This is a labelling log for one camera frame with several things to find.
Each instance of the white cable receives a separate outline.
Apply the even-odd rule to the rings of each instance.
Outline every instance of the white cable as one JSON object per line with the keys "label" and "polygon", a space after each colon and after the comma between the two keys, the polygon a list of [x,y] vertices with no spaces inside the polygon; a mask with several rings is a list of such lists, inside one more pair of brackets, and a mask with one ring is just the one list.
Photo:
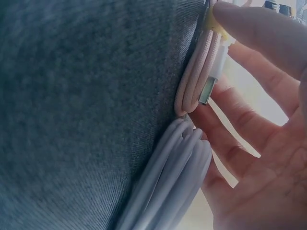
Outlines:
{"label": "white cable", "polygon": [[116,230],[172,230],[208,171],[212,151],[202,131],[175,120],[151,156]]}

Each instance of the charging cable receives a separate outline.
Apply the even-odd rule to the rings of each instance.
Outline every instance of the charging cable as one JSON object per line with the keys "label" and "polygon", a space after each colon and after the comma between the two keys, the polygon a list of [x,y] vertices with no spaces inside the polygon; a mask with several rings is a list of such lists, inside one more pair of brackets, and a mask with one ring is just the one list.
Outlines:
{"label": "charging cable", "polygon": [[174,229],[202,185],[212,151],[202,130],[183,119],[165,131],[116,230]]}
{"label": "charging cable", "polygon": [[174,110],[178,116],[193,112],[199,99],[202,104],[207,104],[214,84],[222,74],[228,47],[235,41],[215,20],[214,4],[211,0],[204,31],[177,90]]}

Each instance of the gray denim fabric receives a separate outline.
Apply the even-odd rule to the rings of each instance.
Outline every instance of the gray denim fabric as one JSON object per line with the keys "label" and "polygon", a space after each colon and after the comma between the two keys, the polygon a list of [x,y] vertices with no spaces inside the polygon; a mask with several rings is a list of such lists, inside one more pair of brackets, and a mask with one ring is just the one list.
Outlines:
{"label": "gray denim fabric", "polygon": [[202,0],[0,1],[0,229],[111,230],[195,48]]}

